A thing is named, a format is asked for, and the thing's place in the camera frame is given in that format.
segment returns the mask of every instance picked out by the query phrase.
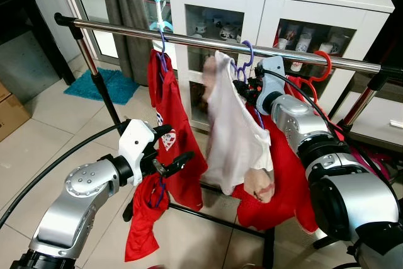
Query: white cabinet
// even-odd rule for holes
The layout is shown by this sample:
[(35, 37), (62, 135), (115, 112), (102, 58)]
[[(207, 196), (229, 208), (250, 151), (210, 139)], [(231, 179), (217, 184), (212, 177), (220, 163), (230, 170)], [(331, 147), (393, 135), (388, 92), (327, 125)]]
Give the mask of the white cabinet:
[[(322, 43), (332, 42), (332, 55), (362, 60), (377, 37), (394, 7), (391, 0), (171, 0), (174, 32), (182, 35), (199, 34), (220, 40), (213, 21), (222, 19), (240, 30), (241, 41), (249, 40), (262, 47), (273, 47), (278, 38), (287, 37), (287, 48), (295, 50), (300, 35), (309, 31), (308, 52)], [(206, 25), (206, 33), (197, 33), (197, 25)], [(288, 30), (294, 29), (294, 39)], [(205, 56), (211, 50), (176, 45), (176, 59), (181, 96), (192, 126), (208, 129), (205, 105), (201, 103), (200, 84)], [(248, 55), (229, 54), (237, 65), (249, 61)], [(319, 76), (323, 67), (300, 67), (286, 73), (293, 76)], [(354, 72), (336, 69), (327, 81), (315, 85), (320, 106), (327, 112), (340, 97)]]

